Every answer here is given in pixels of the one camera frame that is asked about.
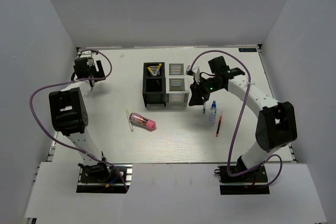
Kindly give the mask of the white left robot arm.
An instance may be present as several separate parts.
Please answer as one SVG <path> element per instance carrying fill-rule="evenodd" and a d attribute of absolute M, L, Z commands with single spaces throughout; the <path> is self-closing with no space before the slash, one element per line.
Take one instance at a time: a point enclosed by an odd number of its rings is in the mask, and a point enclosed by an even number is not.
<path fill-rule="evenodd" d="M 60 91 L 51 92 L 49 106 L 54 129 L 81 150 L 82 162 L 79 166 L 82 171 L 104 182 L 110 178 L 111 168 L 103 163 L 106 158 L 89 134 L 89 117 L 83 100 L 95 83 L 96 80 L 75 82 Z"/>

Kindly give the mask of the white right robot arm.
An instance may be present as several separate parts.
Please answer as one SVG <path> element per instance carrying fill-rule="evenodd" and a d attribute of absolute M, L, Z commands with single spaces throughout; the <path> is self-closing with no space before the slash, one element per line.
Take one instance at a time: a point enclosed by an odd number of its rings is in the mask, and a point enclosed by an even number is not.
<path fill-rule="evenodd" d="M 252 84 L 246 68 L 230 68 L 222 56 L 210 60 L 208 64 L 212 74 L 207 79 L 193 65 L 186 69 L 186 74 L 194 78 L 190 86 L 192 96 L 189 105 L 203 105 L 211 93 L 224 89 L 243 102 L 242 111 L 249 108 L 255 114 L 256 141 L 238 158 L 236 171 L 232 174 L 245 182 L 250 181 L 259 166 L 297 139 L 294 107 L 290 102 L 279 102 L 263 93 Z"/>

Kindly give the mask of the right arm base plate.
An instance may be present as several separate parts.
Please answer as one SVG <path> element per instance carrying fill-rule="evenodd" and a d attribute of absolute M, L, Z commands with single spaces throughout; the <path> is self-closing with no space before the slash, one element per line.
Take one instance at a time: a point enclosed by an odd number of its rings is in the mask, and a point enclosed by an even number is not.
<path fill-rule="evenodd" d="M 247 174 L 231 177 L 227 166 L 219 166 L 214 170 L 219 178 L 221 195 L 269 195 L 268 177 L 264 166 Z"/>

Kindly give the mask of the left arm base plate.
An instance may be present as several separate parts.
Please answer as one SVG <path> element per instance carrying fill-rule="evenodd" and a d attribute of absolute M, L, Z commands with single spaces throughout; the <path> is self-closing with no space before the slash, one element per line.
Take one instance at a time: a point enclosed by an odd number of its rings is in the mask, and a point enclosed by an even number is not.
<path fill-rule="evenodd" d="M 116 168 L 105 164 L 80 167 L 76 193 L 126 194 L 131 185 L 131 164 L 117 165 Z"/>

